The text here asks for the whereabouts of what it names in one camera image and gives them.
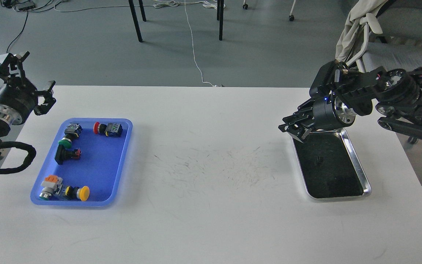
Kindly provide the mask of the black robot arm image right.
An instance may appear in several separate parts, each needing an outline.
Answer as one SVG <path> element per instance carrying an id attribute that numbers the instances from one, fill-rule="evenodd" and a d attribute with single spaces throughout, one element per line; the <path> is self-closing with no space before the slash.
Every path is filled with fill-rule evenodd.
<path id="1" fill-rule="evenodd" d="M 278 127 L 299 142 L 316 131 L 349 127 L 373 109 L 382 115 L 380 127 L 422 140 L 422 67 L 388 71 L 380 66 L 362 73 L 334 60 L 318 70 L 309 94 Z"/>

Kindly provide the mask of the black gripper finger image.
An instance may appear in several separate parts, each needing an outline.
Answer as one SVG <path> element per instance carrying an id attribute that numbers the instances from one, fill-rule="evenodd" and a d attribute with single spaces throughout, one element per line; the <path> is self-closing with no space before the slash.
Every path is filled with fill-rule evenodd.
<path id="1" fill-rule="evenodd" d="M 10 52 L 0 55 L 0 79 L 4 81 L 3 87 L 11 87 L 12 85 L 17 87 L 28 86 L 30 81 L 25 75 L 22 63 L 29 55 L 29 51 L 16 55 Z"/>
<path id="2" fill-rule="evenodd" d="M 53 97 L 53 88 L 56 84 L 55 80 L 51 80 L 47 82 L 47 89 L 42 91 L 36 91 L 35 95 L 37 97 L 42 97 L 44 101 L 41 104 L 37 104 L 34 107 L 34 113 L 37 116 L 45 115 L 47 114 L 50 109 L 54 106 L 56 103 L 56 99 Z"/>
<path id="3" fill-rule="evenodd" d="M 315 117 L 312 108 L 301 108 L 294 112 L 293 115 L 285 117 L 283 120 L 284 127 L 314 127 Z"/>
<path id="4" fill-rule="evenodd" d="M 315 130 L 314 127 L 314 122 L 290 122 L 279 125 L 278 129 L 283 133 L 287 132 L 290 134 L 294 140 L 305 143 L 309 134 Z"/>

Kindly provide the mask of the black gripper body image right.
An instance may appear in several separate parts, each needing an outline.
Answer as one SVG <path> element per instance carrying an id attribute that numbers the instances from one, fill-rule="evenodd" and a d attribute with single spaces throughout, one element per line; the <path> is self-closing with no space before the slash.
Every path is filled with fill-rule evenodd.
<path id="1" fill-rule="evenodd" d="M 349 127 L 355 121 L 356 114 L 340 99 L 333 96 L 311 98 L 298 107 L 312 108 L 315 117 L 315 130 L 331 131 Z"/>

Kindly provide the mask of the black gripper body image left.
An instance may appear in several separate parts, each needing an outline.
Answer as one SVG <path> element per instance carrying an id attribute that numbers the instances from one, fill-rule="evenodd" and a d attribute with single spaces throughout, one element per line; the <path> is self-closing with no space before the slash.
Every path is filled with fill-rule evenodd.
<path id="1" fill-rule="evenodd" d="M 38 90 L 25 77 L 0 77 L 0 126 L 22 125 L 38 104 Z"/>

